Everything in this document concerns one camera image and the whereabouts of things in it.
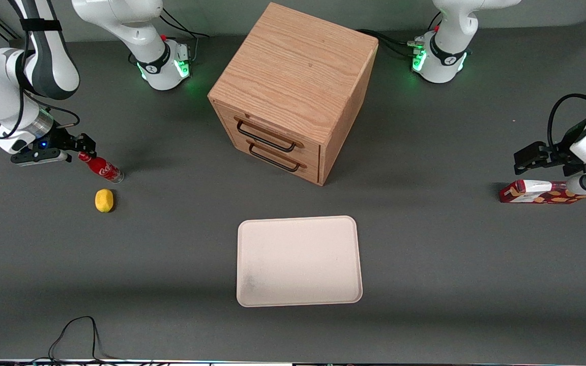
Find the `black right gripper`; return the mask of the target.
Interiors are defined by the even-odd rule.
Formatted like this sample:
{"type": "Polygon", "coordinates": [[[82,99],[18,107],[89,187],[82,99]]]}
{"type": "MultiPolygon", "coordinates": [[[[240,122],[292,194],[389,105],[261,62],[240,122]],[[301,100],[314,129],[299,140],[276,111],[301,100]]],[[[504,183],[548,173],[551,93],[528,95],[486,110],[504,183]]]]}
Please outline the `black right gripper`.
{"type": "Polygon", "coordinates": [[[34,152],[49,148],[96,155],[96,143],[93,139],[87,134],[71,135],[66,128],[53,127],[30,144],[30,151],[34,152]]]}

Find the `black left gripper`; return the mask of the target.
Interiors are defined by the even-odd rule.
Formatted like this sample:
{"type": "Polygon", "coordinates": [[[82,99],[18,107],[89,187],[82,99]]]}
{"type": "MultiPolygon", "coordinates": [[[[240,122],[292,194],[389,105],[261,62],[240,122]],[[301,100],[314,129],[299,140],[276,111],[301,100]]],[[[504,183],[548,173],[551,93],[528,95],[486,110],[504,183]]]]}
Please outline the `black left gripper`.
{"type": "Polygon", "coordinates": [[[562,165],[563,174],[566,177],[577,173],[586,173],[586,164],[572,151],[572,144],[583,134],[586,128],[586,119],[583,119],[569,128],[558,143],[553,141],[553,118],[547,122],[547,143],[531,143],[514,153],[515,174],[521,175],[528,170],[537,168],[549,168],[562,165]]]}

